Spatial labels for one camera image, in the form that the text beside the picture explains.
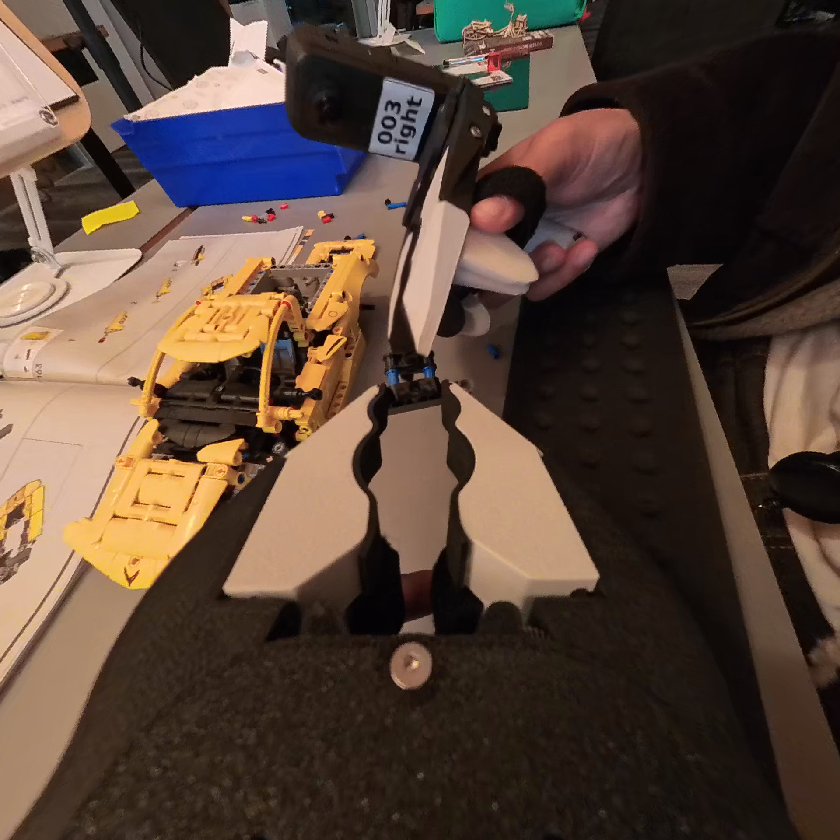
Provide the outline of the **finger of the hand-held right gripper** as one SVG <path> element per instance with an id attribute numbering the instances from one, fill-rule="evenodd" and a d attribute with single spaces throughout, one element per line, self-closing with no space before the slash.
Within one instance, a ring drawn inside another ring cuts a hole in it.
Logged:
<path id="1" fill-rule="evenodd" d="M 419 276 L 413 259 L 420 235 L 419 227 L 406 231 L 397 263 L 388 313 L 388 345 L 391 349 L 415 349 L 422 331 L 422 303 Z"/>
<path id="2" fill-rule="evenodd" d="M 406 321 L 415 351 L 429 355 L 461 256 L 469 216 L 441 197 L 449 152 L 443 154 L 423 200 L 406 282 Z"/>

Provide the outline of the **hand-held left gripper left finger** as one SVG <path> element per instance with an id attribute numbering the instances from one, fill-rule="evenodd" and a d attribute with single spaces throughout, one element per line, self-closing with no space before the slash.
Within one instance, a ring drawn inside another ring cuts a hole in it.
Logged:
<path id="1" fill-rule="evenodd" d="M 355 634 L 401 630 L 398 553 L 383 537 L 370 483 L 393 393 L 375 385 L 286 458 L 224 593 L 277 596 L 337 612 Z"/>

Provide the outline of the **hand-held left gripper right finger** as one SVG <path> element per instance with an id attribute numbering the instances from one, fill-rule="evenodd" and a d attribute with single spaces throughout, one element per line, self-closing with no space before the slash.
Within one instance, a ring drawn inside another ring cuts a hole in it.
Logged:
<path id="1" fill-rule="evenodd" d="M 536 601 L 593 592 L 589 550 L 541 451 L 460 385 L 445 382 L 446 463 L 456 486 L 433 573 L 437 634 L 471 634 L 494 604 L 522 618 Z"/>

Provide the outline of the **green cutting mat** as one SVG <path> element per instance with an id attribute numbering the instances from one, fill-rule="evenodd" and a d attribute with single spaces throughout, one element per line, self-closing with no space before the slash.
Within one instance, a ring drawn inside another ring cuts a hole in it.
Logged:
<path id="1" fill-rule="evenodd" d="M 529 56 L 504 62 L 498 71 L 491 72 L 493 83 L 484 86 L 484 96 L 497 112 L 524 110 L 530 98 Z"/>

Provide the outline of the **wooden model kit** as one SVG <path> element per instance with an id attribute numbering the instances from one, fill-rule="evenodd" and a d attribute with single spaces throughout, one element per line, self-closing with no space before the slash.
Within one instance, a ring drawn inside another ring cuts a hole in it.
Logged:
<path id="1" fill-rule="evenodd" d="M 504 56 L 525 56 L 551 49 L 554 37 L 547 29 L 529 28 L 528 16 L 514 14 L 509 23 L 499 29 L 488 20 L 475 20 L 461 32 L 465 56 L 484 56 L 501 53 Z"/>

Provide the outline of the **teal plastic bin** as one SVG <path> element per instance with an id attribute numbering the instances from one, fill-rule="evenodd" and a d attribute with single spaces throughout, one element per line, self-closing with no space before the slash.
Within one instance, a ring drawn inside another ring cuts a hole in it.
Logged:
<path id="1" fill-rule="evenodd" d="M 577 23 L 586 1 L 434 1 L 434 33 L 440 43 L 461 41 L 472 25 L 515 34 Z"/>

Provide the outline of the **black studded mat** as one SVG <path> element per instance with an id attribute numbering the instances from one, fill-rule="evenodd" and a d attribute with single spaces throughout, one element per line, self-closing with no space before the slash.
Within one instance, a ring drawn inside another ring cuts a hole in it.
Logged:
<path id="1" fill-rule="evenodd" d="M 679 762 L 734 748 L 774 804 L 782 789 L 714 491 L 678 307 L 664 274 L 596 276 L 521 305 L 504 417 L 545 455 L 601 573 L 592 595 L 541 602 L 621 681 L 625 723 L 676 725 Z"/>

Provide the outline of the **scattered small brick pins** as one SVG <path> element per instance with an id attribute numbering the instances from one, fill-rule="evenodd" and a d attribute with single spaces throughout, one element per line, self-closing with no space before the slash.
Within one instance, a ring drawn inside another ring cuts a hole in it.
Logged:
<path id="1" fill-rule="evenodd" d="M 277 216 L 277 210 L 273 207 L 268 207 L 263 213 L 245 214 L 241 219 L 247 224 L 270 224 L 277 220 Z M 334 213 L 323 210 L 317 211 L 317 216 L 323 224 L 330 224 L 334 219 Z"/>

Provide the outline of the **yellow toy brick car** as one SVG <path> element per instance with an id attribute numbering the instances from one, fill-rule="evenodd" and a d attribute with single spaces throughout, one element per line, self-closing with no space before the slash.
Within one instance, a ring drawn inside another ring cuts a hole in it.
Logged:
<path id="1" fill-rule="evenodd" d="M 147 590 L 219 505 L 279 465 L 349 401 L 365 351 L 369 238 L 315 244 L 302 265 L 248 259 L 205 289 L 129 379 L 144 424 L 96 510 L 65 541 L 94 569 Z"/>

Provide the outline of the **blue plastic bin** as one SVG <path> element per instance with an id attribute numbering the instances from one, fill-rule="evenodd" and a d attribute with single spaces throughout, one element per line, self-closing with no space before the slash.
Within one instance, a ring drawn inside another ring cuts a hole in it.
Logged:
<path id="1" fill-rule="evenodd" d="M 302 138 L 281 103 L 112 128 L 179 207 L 340 195 L 367 156 Z"/>

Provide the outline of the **pile of white paper bags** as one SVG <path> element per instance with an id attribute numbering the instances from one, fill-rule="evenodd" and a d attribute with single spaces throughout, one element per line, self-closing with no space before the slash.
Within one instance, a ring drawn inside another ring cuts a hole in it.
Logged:
<path id="1" fill-rule="evenodd" d="M 230 21 L 230 55 L 225 66 L 207 69 L 184 86 L 125 116 L 131 123 L 199 113 L 283 104 L 286 74 L 266 61 L 270 25 L 265 19 Z"/>

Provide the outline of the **yellow paper strip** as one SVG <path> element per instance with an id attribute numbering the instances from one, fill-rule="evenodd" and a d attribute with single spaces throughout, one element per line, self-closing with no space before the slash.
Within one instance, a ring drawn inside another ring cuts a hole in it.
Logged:
<path id="1" fill-rule="evenodd" d="M 139 214 L 140 208 L 135 201 L 117 203 L 82 217 L 81 228 L 86 235 L 91 235 L 103 227 L 129 221 Z"/>

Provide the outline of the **brown fleece-lined jacket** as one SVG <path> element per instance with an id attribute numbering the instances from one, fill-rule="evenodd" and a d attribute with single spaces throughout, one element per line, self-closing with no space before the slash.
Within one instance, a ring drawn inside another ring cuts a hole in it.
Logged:
<path id="1" fill-rule="evenodd" d="M 838 244 L 811 256 L 771 248 L 717 270 L 682 307 L 689 330 L 709 340 L 770 336 L 838 314 Z"/>

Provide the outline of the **white striped shirt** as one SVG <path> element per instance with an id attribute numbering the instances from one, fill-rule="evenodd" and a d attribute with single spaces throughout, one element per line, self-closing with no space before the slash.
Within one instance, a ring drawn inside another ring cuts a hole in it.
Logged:
<path id="1" fill-rule="evenodd" d="M 828 630 L 806 657 L 819 688 L 838 683 L 838 321 L 771 340 L 763 409 L 774 494 Z"/>

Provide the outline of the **white articulated stand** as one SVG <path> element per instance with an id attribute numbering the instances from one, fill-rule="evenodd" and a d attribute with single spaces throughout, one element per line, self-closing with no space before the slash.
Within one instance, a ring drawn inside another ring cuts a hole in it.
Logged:
<path id="1" fill-rule="evenodd" d="M 36 319 L 107 287 L 136 266 L 136 248 L 56 253 L 36 187 L 35 171 L 12 172 L 17 204 L 28 233 L 32 262 L 2 284 L 2 336 L 10 337 Z"/>

